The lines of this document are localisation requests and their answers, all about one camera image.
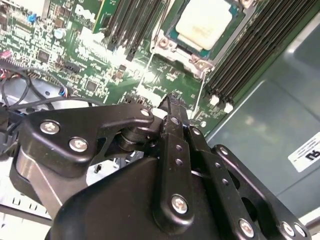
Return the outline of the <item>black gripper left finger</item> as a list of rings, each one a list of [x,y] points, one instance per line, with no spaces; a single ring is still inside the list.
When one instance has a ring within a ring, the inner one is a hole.
[[[91,106],[27,115],[21,124],[14,167],[24,194],[33,191],[50,217],[74,195],[139,160],[153,158],[192,172],[179,99],[168,95],[153,110],[139,103]],[[153,217],[162,230],[186,230],[192,202],[178,194]]]

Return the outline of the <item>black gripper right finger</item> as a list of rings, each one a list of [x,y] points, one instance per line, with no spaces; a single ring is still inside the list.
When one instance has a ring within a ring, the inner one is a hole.
[[[309,240],[303,223],[224,145],[210,147],[178,100],[190,146],[195,219],[182,240]]]

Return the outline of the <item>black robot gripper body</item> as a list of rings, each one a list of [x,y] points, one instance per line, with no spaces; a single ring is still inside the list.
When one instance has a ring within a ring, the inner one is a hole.
[[[172,206],[172,196],[192,202],[194,220],[169,234],[154,212]],[[72,196],[57,213],[49,240],[232,240],[221,215],[214,216],[203,181],[185,165],[138,160]]]

